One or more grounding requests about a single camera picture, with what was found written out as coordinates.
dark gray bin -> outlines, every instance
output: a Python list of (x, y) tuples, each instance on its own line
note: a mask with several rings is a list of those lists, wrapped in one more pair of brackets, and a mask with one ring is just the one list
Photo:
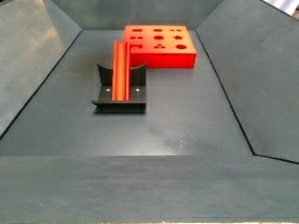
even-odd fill
[[(141, 24), (187, 25), (195, 68), (149, 69), (146, 113), (102, 115), (98, 63)], [(13, 0), (0, 30), (2, 222), (299, 221), (295, 19), (259, 0)]]

black bracket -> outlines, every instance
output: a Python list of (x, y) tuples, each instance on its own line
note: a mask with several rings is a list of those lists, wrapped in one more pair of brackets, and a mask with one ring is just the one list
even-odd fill
[(101, 92), (97, 101), (101, 113), (145, 113), (146, 112), (146, 64), (131, 68), (131, 99), (113, 101), (114, 69), (98, 65)]

red shape sorter block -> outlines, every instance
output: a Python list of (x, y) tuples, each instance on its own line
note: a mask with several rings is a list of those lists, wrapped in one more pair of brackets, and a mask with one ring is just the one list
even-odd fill
[(129, 25), (123, 42), (131, 44), (131, 66), (194, 68), (197, 50), (186, 26)]

bin wall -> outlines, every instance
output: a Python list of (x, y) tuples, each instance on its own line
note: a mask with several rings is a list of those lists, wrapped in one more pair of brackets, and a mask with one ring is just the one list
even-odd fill
[(298, 20), (226, 0), (197, 32), (255, 153), (299, 162)]
[(14, 0), (0, 5), (0, 31), (2, 136), (81, 27), (50, 0)]
[(83, 30), (186, 25), (195, 30), (223, 0), (53, 0)]

star-shaped hole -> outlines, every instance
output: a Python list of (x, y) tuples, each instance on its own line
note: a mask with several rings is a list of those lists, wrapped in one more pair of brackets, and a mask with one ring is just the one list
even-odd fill
[(183, 39), (183, 37), (179, 36), (179, 35), (177, 35), (174, 38), (175, 38), (175, 39)]

